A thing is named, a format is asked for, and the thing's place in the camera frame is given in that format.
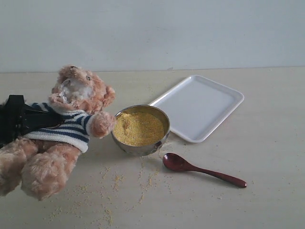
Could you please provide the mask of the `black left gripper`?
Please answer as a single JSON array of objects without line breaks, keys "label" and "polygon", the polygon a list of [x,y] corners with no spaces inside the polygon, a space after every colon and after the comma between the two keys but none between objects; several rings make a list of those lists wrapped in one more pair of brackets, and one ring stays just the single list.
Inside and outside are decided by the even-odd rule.
[{"label": "black left gripper", "polygon": [[63,123],[60,114],[39,111],[25,104],[23,95],[11,94],[0,105],[0,145],[41,128],[55,128]]}]

